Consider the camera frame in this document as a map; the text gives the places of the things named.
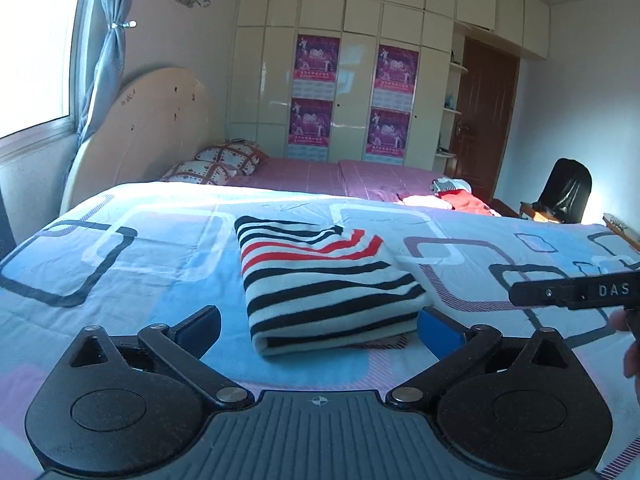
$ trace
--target wooden door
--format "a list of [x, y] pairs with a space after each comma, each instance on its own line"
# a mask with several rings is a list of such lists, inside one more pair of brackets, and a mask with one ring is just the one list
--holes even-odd
[[520, 60], [479, 41], [466, 39], [458, 110], [445, 171], [466, 180], [474, 195], [490, 203], [507, 143]]

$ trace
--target finger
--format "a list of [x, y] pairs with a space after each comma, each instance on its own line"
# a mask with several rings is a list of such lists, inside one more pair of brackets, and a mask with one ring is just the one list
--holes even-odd
[[609, 317], [609, 326], [620, 330], [621, 332], [629, 332], [629, 325], [626, 322], [626, 312], [617, 310]]
[[638, 341], [633, 343], [629, 350], [626, 351], [623, 363], [627, 379], [640, 374], [640, 344]]

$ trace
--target ribbed surface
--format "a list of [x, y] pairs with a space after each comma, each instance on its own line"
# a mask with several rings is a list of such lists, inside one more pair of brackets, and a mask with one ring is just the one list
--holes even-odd
[[[56, 473], [47, 480], [62, 480]], [[415, 413], [372, 392], [266, 392], [217, 415], [190, 451], [139, 480], [490, 480], [457, 460]], [[573, 480], [597, 480], [588, 473]]]

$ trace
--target window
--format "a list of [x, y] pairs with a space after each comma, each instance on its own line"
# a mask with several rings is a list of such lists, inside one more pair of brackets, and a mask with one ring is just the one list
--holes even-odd
[[68, 117], [78, 0], [0, 0], [0, 137]]

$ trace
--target headboard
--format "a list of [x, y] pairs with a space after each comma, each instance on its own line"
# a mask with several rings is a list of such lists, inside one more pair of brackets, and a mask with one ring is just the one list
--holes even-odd
[[60, 214], [118, 184], [150, 182], [224, 139], [209, 131], [209, 93], [195, 74], [163, 68], [131, 83], [78, 151]]

